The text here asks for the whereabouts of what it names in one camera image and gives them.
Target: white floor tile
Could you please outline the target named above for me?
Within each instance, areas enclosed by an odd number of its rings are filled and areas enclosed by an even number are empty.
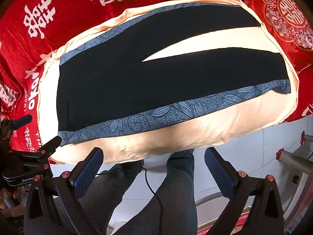
[[[249,177],[253,177],[253,178],[263,178],[262,177],[262,170],[263,168],[257,169],[251,173],[249,173]]]
[[[74,164],[52,164],[51,170],[53,173],[53,177],[59,177],[63,171],[72,171],[72,169],[75,166],[76,165],[74,165]],[[113,167],[113,165],[102,165],[101,168],[99,169],[99,172],[101,172],[103,170],[109,170],[112,167]]]
[[[263,164],[263,131],[237,137],[216,150],[225,161],[229,161],[237,170],[243,170],[247,174],[262,167]]]
[[[218,193],[218,192],[220,192],[220,189],[218,187],[214,187],[214,188],[211,188],[209,190],[195,193],[195,201],[197,202],[198,200],[200,200],[206,196],[209,196],[211,194]]]
[[[194,190],[195,193],[217,187],[207,165],[204,162],[204,152],[207,147],[195,149],[195,173],[194,173]]]
[[[147,179],[152,190],[155,192],[166,177],[166,162],[171,154],[152,156],[146,158],[144,167],[148,170]],[[145,171],[137,175],[130,188],[124,194],[123,199],[151,199],[152,192],[149,190],[146,180]]]
[[[50,166],[53,177],[59,177],[63,171],[71,171],[75,167],[73,164],[52,164]]]
[[[301,146],[300,142],[301,142],[301,139],[297,140],[291,147],[285,150],[290,153],[295,152]]]
[[[273,160],[263,166],[262,177],[265,178],[267,175],[273,175],[275,180],[278,181],[282,176],[288,173],[290,167],[281,161]]]
[[[307,118],[290,123],[282,123],[264,129],[264,165],[276,158],[283,147],[289,149],[307,131]]]
[[[120,205],[113,212],[116,222],[128,222],[137,215],[147,204],[149,200],[122,200]]]
[[[109,221],[109,225],[111,227],[115,227],[115,225],[117,224],[117,221],[114,219],[114,217],[112,216],[110,221]]]
[[[308,117],[308,135],[313,135],[313,114],[309,115]]]
[[[148,183],[154,192],[156,192],[156,190],[159,188],[159,186],[161,185],[165,177],[166,177],[166,172],[165,173],[150,172],[150,171],[147,172]],[[147,200],[147,199],[151,199],[152,197],[153,197],[153,194],[149,190],[146,184],[145,171],[143,170],[141,173],[137,175],[132,185],[124,194],[123,199]]]
[[[197,206],[198,226],[217,219],[229,202],[228,198],[218,197]]]

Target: blue floral trim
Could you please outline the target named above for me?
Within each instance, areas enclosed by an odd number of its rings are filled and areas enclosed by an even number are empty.
[[[139,16],[137,18],[134,18],[132,20],[129,20],[128,22],[125,22],[123,24],[120,24],[114,28],[112,28],[111,30],[97,36],[96,38],[93,38],[92,40],[87,41],[86,43],[84,43],[83,45],[79,46],[78,48],[69,51],[68,53],[64,54],[63,56],[60,57],[60,65],[63,65],[65,62],[67,62],[68,60],[70,60],[72,57],[74,57],[75,55],[89,49],[92,47],[97,46],[100,43],[106,42],[108,40],[110,40],[111,38],[113,38],[114,36],[122,33],[123,31],[125,31],[127,28],[135,25],[136,23],[150,17],[153,16],[155,14],[158,13],[162,13],[165,11],[172,11],[172,10],[176,10],[176,9],[180,9],[180,8],[186,8],[186,7],[197,7],[197,6],[230,6],[230,7],[240,7],[239,5],[227,5],[227,4],[216,4],[216,3],[181,3],[181,4],[176,4],[176,5],[171,5],[171,6],[165,6],[162,8],[158,8],[155,10],[152,10],[148,13],[146,13],[145,15]]]
[[[95,138],[117,137],[152,131],[225,109],[265,94],[270,90],[278,93],[290,93],[290,81],[275,80],[198,99],[181,101],[129,117],[101,122],[76,132],[61,131],[58,132],[58,135],[62,138],[61,146],[64,146]]]

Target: tiled floor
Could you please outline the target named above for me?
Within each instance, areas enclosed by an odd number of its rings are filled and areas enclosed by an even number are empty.
[[[215,148],[225,160],[231,162],[235,169],[244,170],[253,177],[265,177],[267,174],[272,174],[278,181],[288,171],[288,167],[275,160],[276,152],[282,147],[289,152],[294,152],[300,146],[303,130],[306,134],[313,135],[313,115],[234,138]],[[199,148],[194,152],[195,200],[219,191],[204,162],[205,149]],[[169,155],[156,156],[145,160],[148,181],[153,190],[160,186],[166,176],[165,164],[168,157]],[[53,173],[58,176],[62,171],[72,168],[73,165],[55,165]],[[122,203],[115,209],[110,224],[128,221],[142,210],[151,197],[152,193],[146,185],[144,172],[142,172],[124,195]]]

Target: black cable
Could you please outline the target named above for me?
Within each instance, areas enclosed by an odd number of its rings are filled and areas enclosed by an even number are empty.
[[[146,177],[146,183],[147,183],[147,186],[149,187],[150,191],[153,193],[153,195],[156,197],[156,199],[158,200],[159,202],[159,205],[160,205],[160,219],[159,219],[159,235],[162,234],[162,217],[163,217],[163,212],[164,212],[164,208],[163,208],[163,204],[159,198],[159,196],[157,196],[157,194],[152,190],[152,188],[150,187],[149,183],[148,183],[148,179],[147,179],[147,169],[143,167],[143,169],[145,170],[145,177]]]
[[[131,171],[133,168],[135,167],[135,165],[129,169],[129,170],[124,170],[124,171],[118,171],[118,172],[107,172],[107,173],[99,173],[97,175],[108,175],[108,174],[116,174],[116,173],[122,173],[122,172],[128,172]],[[148,188],[150,189],[150,191],[153,193],[153,195],[155,196],[155,198],[157,199],[159,205],[160,205],[160,218],[159,218],[159,235],[162,234],[162,219],[163,219],[163,213],[164,213],[164,208],[163,208],[163,204],[159,198],[159,196],[157,196],[157,194],[152,190],[151,186],[149,185],[148,179],[147,179],[147,169],[142,167],[142,169],[145,170],[145,179],[146,179],[146,184],[148,186]]]

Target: pillow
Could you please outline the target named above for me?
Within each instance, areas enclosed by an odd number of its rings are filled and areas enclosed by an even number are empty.
[[[295,112],[293,112],[286,122],[295,121],[304,118],[313,113],[313,66],[302,70],[299,74],[299,103]]]
[[[299,73],[313,63],[313,31],[294,0],[249,0]]]
[[[33,121],[15,132],[12,147],[24,151],[40,147],[37,84],[42,64],[55,49],[127,8],[163,1],[169,0],[14,0],[0,20],[0,81],[5,89],[1,103],[11,118],[30,113]]]
[[[134,18],[136,15],[142,15],[154,8],[182,2],[238,4],[260,22],[255,13],[240,1],[176,0],[142,8],[128,9],[121,16],[80,34],[70,40],[65,46],[59,48],[45,64],[43,77],[39,83],[40,100],[38,105],[39,129],[44,143],[54,137],[58,131],[56,93],[60,56],[99,36],[113,26]],[[236,47],[266,49],[281,53],[285,59],[288,77],[291,81],[291,93],[283,95],[269,91],[254,99],[170,127],[135,135],[100,138],[69,144],[59,147],[52,158],[59,163],[74,164],[83,160],[93,147],[100,147],[105,152],[104,164],[128,162],[140,160],[151,155],[162,155],[183,149],[204,147],[209,144],[223,144],[233,137],[284,121],[296,108],[298,92],[298,78],[284,52],[263,26],[243,28],[241,31],[238,29],[232,31],[230,29],[226,36],[221,37],[219,32],[209,33],[208,40],[212,39],[215,42],[208,41],[207,43],[214,43],[215,48],[234,45]]]

